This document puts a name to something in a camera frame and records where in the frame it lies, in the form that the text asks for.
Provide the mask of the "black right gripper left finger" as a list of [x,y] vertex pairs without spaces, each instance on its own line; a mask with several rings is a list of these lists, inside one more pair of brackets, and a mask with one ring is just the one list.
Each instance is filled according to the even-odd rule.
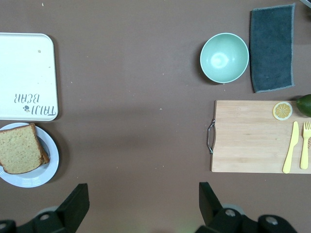
[[58,206],[41,210],[29,222],[17,226],[13,220],[1,220],[2,233],[74,233],[89,210],[88,185],[78,184]]

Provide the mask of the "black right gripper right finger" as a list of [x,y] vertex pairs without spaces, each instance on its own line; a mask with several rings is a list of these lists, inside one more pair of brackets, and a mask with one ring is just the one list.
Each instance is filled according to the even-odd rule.
[[223,207],[208,182],[199,183],[199,207],[204,225],[198,233],[295,233],[284,218],[261,215],[257,221],[242,214],[236,207]]

